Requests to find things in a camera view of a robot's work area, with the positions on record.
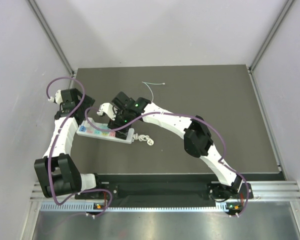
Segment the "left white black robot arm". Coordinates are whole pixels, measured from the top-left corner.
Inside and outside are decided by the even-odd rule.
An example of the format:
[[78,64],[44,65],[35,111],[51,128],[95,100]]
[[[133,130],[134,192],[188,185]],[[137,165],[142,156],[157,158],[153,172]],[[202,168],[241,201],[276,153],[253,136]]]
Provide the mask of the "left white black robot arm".
[[81,174],[70,154],[75,133],[84,121],[85,110],[91,107],[95,100],[83,94],[76,88],[58,90],[54,102],[59,110],[54,116],[54,131],[47,151],[41,159],[34,162],[41,190],[46,198],[51,198],[52,192],[48,174],[48,160],[51,156],[51,172],[60,170],[59,174],[51,174],[53,189],[56,196],[87,192],[92,198],[99,198],[104,191],[97,175]]

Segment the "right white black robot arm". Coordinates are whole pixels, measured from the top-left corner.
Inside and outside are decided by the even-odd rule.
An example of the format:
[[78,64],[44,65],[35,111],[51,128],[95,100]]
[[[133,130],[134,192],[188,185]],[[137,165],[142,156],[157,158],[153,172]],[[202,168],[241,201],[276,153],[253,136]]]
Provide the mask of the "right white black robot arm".
[[119,92],[111,103],[100,107],[103,115],[109,117],[108,128],[118,129],[119,138],[130,129],[129,123],[135,119],[166,129],[183,140],[184,150],[192,157],[199,158],[214,172],[224,194],[235,198],[242,191],[243,178],[230,168],[218,152],[212,135],[200,116],[174,114],[139,97],[134,100],[124,92]]

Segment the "white power strip coloured sockets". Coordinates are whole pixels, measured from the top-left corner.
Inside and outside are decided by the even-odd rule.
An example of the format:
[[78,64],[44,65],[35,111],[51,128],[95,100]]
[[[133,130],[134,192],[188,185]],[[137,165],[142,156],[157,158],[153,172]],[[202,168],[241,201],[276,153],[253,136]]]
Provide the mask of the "white power strip coloured sockets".
[[127,132],[126,138],[121,139],[116,137],[115,131],[104,131],[109,130],[108,125],[106,123],[97,123],[91,119],[92,123],[97,126],[98,128],[102,129],[98,130],[92,127],[87,120],[84,120],[82,124],[78,127],[76,134],[82,137],[112,141],[117,143],[124,143],[124,144],[131,144],[133,142],[133,135],[135,130],[130,128]]

